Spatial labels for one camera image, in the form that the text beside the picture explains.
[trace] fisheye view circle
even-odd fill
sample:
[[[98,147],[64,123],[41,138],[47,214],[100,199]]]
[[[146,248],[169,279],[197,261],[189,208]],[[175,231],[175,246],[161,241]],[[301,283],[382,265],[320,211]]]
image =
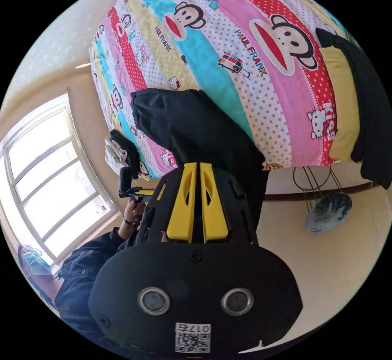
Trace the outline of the fisheye view circle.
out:
[[[315,0],[78,0],[4,97],[2,233],[103,350],[271,357],[377,263],[390,135],[371,59]]]

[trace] window pane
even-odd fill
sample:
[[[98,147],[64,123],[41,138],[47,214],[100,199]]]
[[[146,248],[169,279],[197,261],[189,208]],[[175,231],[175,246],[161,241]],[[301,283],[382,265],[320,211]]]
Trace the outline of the window pane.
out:
[[[53,260],[43,252],[42,248],[38,245],[33,235],[27,229],[25,222],[23,221],[19,211],[13,201],[11,190],[7,182],[7,174],[5,172],[4,157],[0,158],[0,202],[4,209],[4,213],[9,221],[9,225],[20,244],[26,246],[32,246],[42,251],[42,257],[49,264],[53,263]]]
[[[45,184],[24,207],[40,236],[95,192],[80,161]]]
[[[16,185],[21,201],[35,188],[70,161],[77,158],[72,142],[60,147],[34,166]]]
[[[16,178],[40,154],[69,136],[64,111],[34,127],[9,150],[13,177]]]
[[[59,256],[77,237],[94,225],[110,210],[108,204],[101,196],[81,208],[67,220],[46,242],[45,245]]]

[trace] screw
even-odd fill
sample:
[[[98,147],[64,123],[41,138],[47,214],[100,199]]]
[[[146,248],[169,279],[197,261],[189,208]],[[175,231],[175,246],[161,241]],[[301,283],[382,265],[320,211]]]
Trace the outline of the screw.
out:
[[[101,315],[99,317],[99,323],[102,326],[106,327],[107,329],[110,327],[110,320],[108,318],[106,318],[106,316],[104,316],[104,315]]]
[[[200,262],[203,259],[203,254],[200,251],[192,251],[190,254],[190,259],[192,262]]]

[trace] bracelet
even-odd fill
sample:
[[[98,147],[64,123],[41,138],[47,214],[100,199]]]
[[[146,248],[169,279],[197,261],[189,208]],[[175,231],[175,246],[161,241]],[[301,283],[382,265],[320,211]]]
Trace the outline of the bracelet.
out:
[[[124,220],[124,222],[127,224],[127,225],[135,225],[136,223],[135,222],[130,222],[130,221],[128,221],[124,216],[123,216],[123,218],[122,218],[123,220]]]

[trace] yellow pillow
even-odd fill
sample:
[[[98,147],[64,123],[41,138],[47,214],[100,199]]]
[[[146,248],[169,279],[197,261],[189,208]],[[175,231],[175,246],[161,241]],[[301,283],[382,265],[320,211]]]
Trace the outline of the yellow pillow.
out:
[[[337,133],[329,157],[353,162],[351,153],[359,135],[359,109],[350,65],[335,47],[320,48],[335,95]]]

